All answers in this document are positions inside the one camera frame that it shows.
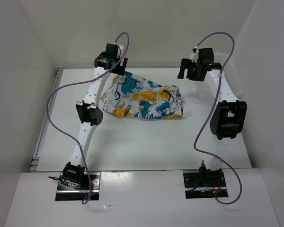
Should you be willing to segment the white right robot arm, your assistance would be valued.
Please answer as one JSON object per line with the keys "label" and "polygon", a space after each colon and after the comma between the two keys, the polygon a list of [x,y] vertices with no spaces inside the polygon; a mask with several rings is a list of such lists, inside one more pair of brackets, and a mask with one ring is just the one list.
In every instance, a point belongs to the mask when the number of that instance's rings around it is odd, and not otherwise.
{"label": "white right robot arm", "polygon": [[[210,155],[215,163],[211,168],[207,168],[205,163],[201,164],[197,179],[189,179],[186,183],[190,191],[200,186],[216,186],[222,175],[222,164],[234,170],[224,160],[223,152],[230,142],[242,132],[247,103],[240,101],[232,92],[224,76],[224,67],[224,64],[214,61],[212,48],[198,48],[196,46],[189,59],[183,58],[181,60],[178,79],[187,78],[192,81],[204,81],[214,95],[214,102],[209,115],[198,132],[193,147],[200,153]],[[206,125],[209,125],[212,135],[217,139],[218,144],[215,151],[204,151],[197,147],[197,142]]]}

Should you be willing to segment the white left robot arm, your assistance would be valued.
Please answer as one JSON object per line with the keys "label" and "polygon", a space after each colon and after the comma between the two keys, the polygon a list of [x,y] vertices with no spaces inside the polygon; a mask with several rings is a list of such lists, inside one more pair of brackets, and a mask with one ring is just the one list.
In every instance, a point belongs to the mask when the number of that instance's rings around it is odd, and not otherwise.
{"label": "white left robot arm", "polygon": [[92,135],[103,120],[103,112],[99,108],[100,96],[104,85],[111,74],[109,70],[116,66],[112,72],[124,74],[127,58],[121,65],[121,54],[124,46],[107,44],[106,50],[94,61],[94,75],[84,98],[76,103],[76,110],[80,120],[78,142],[73,154],[62,171],[63,179],[68,181],[74,189],[79,189],[86,184],[84,157],[87,154]]}

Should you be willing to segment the white teal yellow printed shorts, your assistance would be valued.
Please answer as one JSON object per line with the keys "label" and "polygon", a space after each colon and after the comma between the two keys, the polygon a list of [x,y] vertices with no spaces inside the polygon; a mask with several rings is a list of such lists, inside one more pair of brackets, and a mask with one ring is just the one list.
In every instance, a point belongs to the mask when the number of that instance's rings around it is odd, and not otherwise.
{"label": "white teal yellow printed shorts", "polygon": [[100,103],[103,111],[116,117],[142,120],[181,119],[184,111],[177,86],[163,86],[127,71],[115,75]]}

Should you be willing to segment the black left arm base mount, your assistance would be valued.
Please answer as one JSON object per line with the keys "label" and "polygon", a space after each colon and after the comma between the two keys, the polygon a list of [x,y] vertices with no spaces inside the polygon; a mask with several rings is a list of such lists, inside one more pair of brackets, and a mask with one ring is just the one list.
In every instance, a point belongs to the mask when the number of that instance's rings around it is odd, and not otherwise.
{"label": "black left arm base mount", "polygon": [[[64,180],[62,178],[62,173],[60,173],[59,177],[49,176],[48,178],[58,182],[55,196],[56,201],[81,201],[88,196],[89,181],[86,173],[83,177],[82,184]],[[92,184],[92,195],[89,200],[98,201],[101,173],[91,173],[90,178]]]}

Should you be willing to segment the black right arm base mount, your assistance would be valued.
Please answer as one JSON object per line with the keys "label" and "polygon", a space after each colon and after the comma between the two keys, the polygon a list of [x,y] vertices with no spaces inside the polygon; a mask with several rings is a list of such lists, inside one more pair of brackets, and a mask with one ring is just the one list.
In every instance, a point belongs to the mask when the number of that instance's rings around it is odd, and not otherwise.
{"label": "black right arm base mount", "polygon": [[183,172],[186,199],[227,198],[227,185],[224,173],[219,176],[201,179],[197,171]]}

